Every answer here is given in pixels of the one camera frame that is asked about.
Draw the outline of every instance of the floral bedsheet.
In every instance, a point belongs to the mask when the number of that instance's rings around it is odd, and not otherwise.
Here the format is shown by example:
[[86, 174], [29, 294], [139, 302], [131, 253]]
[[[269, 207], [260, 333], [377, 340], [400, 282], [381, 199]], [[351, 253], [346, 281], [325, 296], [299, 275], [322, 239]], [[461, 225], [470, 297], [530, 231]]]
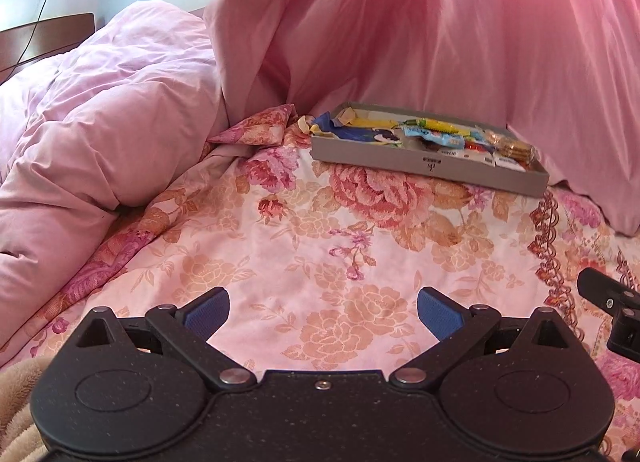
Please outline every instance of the floral bedsheet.
[[[41, 327], [49, 324], [14, 361], [55, 353], [97, 305], [143, 315], [221, 285], [231, 313], [210, 343], [258, 377], [267, 368], [388, 374], [435, 343], [415, 311], [417, 291], [433, 285], [503, 315], [558, 309], [617, 399], [603, 452], [619, 460], [640, 440], [639, 365], [606, 349], [610, 319], [575, 288], [591, 266], [636, 290], [640, 240], [614, 235], [588, 199], [550, 188], [537, 200], [321, 163], [292, 106], [247, 119], [217, 142], [113, 232], [73, 289], [43, 309]], [[255, 145], [270, 147], [252, 155]]]

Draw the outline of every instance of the black clamp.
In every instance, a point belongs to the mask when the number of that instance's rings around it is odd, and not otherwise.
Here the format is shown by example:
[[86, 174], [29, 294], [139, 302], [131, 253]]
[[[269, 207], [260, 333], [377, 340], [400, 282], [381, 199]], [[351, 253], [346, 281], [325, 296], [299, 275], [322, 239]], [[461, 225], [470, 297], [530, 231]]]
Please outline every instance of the black clamp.
[[640, 295], [596, 269], [578, 275], [578, 293], [612, 317], [607, 348], [640, 363]]
[[558, 313], [503, 318], [432, 287], [417, 307], [440, 342], [388, 381], [268, 370], [260, 383], [206, 343], [228, 317], [220, 287], [144, 318], [97, 307], [31, 395], [45, 461], [604, 462], [613, 395]]

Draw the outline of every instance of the pink comforter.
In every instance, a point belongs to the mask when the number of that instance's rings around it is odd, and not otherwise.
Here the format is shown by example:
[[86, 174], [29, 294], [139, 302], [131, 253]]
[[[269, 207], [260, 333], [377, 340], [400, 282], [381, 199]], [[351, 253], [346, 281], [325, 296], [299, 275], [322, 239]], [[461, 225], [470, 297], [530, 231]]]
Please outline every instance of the pink comforter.
[[[140, 316], [223, 285], [230, 317], [210, 342], [258, 377], [268, 368], [388, 374], [435, 343], [415, 312], [418, 290], [433, 285], [503, 315], [553, 306], [616, 397], [603, 453], [619, 460], [638, 442], [640, 365], [607, 350], [610, 316], [579, 297], [575, 279], [593, 267], [637, 290], [639, 239], [614, 235], [592, 202], [560, 189], [536, 200], [314, 161], [298, 126], [284, 131], [291, 114], [281, 106], [220, 134], [223, 145], [30, 320], [33, 340], [14, 361], [55, 354], [92, 307]], [[268, 148], [252, 154], [257, 144]], [[113, 277], [104, 286], [102, 274]]]
[[0, 350], [100, 245], [198, 162], [220, 85], [202, 20], [139, 2], [0, 86]]

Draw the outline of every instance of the metal rivet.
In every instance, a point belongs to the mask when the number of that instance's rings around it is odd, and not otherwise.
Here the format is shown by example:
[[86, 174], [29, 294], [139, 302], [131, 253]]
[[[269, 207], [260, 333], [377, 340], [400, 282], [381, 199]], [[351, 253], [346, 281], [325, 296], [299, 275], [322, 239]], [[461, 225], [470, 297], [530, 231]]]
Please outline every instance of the metal rivet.
[[400, 368], [394, 374], [399, 382], [404, 384], [418, 384], [427, 378], [427, 374], [420, 368]]
[[331, 383], [329, 381], [316, 381], [314, 384], [316, 390], [329, 390], [331, 389]]
[[225, 384], [245, 384], [251, 379], [251, 372], [244, 368], [228, 368], [220, 372], [220, 381]]

